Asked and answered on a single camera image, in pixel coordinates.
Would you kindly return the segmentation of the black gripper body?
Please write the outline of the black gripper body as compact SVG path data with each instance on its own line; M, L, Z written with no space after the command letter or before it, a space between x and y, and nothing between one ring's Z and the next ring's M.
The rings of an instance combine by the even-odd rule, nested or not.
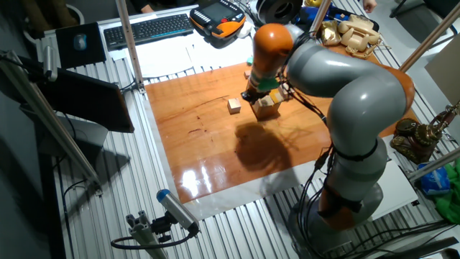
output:
M257 100L260 100L268 95L268 92L259 92L255 88L248 88L247 90L241 92L241 97L243 100L249 102L251 105L255 104Z

